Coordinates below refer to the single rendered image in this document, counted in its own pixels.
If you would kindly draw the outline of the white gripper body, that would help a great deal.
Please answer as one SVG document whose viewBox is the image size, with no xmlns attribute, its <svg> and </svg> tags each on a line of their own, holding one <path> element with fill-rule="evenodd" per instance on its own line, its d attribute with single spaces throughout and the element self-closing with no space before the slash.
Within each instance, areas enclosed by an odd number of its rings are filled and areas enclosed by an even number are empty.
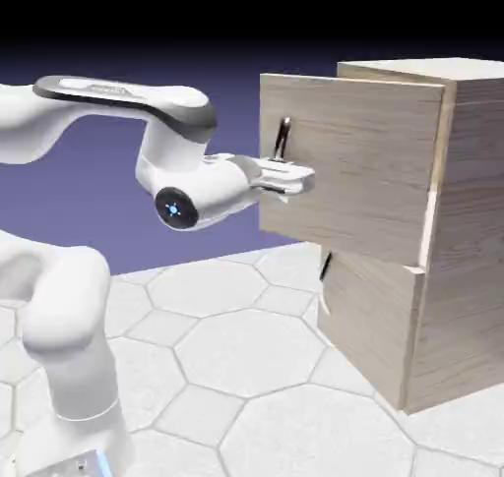
<svg viewBox="0 0 504 477">
<path fill-rule="evenodd" d="M 249 190 L 246 203 L 277 200 L 288 204 L 309 193 L 315 186 L 315 170 L 284 159 L 246 156 L 249 164 Z"/>
</svg>

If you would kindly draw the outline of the light wood cabinet door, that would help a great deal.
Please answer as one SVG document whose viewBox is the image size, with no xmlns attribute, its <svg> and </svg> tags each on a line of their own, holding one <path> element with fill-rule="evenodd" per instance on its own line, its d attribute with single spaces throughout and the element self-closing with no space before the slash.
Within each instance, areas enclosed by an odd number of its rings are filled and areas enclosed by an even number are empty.
<svg viewBox="0 0 504 477">
<path fill-rule="evenodd" d="M 425 269 L 332 252 L 318 329 L 389 404 L 402 410 Z"/>
<path fill-rule="evenodd" d="M 429 83 L 263 74 L 260 152 L 291 120 L 284 156 L 314 188 L 264 200 L 264 231 L 398 265 L 422 262 L 444 88 Z"/>
</svg>

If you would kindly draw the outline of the light wood cabinet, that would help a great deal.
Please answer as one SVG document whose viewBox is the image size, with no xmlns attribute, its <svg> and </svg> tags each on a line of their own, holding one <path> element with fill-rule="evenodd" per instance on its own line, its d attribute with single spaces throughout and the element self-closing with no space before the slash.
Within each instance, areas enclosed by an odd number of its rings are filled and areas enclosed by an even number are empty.
<svg viewBox="0 0 504 477">
<path fill-rule="evenodd" d="M 343 61 L 342 78 L 444 87 L 409 415 L 504 383 L 504 59 Z"/>
</svg>

